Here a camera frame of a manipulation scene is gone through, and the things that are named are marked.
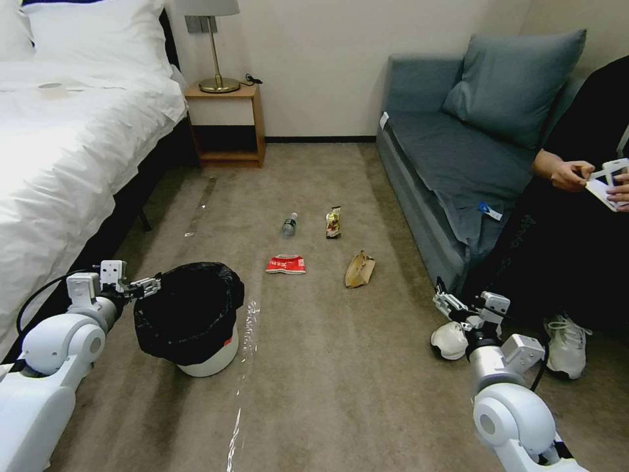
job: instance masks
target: person's hand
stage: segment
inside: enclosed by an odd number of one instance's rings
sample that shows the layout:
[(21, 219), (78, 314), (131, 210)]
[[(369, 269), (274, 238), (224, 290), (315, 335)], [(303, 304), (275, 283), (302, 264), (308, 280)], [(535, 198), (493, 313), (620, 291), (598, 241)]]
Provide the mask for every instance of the person's hand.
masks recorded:
[[(614, 177), (614, 180), (622, 185), (617, 185), (607, 190), (609, 201), (629, 201), (629, 174), (621, 174)], [(629, 205), (618, 208), (619, 212), (629, 213)]]
[(568, 161), (556, 163), (550, 181), (553, 187), (561, 190), (578, 192), (587, 184), (590, 175), (594, 172), (594, 166), (586, 161)]

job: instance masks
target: sofa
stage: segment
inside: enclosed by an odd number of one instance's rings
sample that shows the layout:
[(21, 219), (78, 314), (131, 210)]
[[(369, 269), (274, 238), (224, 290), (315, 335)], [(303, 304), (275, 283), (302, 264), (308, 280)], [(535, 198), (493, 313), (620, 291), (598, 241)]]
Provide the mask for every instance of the sofa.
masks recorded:
[[(460, 293), (492, 250), (529, 183), (538, 149), (490, 136), (442, 111), (461, 79), (462, 58), (389, 58), (377, 148), (430, 278)], [(582, 80), (570, 78), (555, 97), (542, 144), (569, 107)], [(496, 221), (478, 205), (503, 214)]]

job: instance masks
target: nightstand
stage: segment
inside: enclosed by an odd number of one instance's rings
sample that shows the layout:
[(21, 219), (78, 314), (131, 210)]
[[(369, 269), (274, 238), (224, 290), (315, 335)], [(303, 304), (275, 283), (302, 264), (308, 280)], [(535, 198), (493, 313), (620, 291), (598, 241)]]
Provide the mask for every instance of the nightstand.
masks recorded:
[(200, 164), (262, 167), (266, 141), (257, 84), (208, 94), (194, 84), (185, 91)]

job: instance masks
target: gray pillow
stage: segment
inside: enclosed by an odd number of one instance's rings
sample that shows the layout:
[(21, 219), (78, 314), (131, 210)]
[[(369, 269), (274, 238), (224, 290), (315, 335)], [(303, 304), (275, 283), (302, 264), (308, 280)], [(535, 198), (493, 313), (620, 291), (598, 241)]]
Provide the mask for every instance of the gray pillow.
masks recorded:
[(550, 36), (472, 36), (461, 81), (443, 109), (534, 148), (552, 101), (581, 57), (586, 30)]

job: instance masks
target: white pillow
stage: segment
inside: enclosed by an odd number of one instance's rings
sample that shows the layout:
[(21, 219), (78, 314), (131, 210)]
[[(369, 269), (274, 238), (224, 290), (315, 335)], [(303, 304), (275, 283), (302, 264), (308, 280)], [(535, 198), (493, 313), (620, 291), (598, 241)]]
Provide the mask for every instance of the white pillow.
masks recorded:
[(33, 56), (28, 19), (20, 0), (0, 0), (0, 60), (23, 60)]
[(164, 0), (24, 0), (35, 59), (129, 64), (170, 77)]

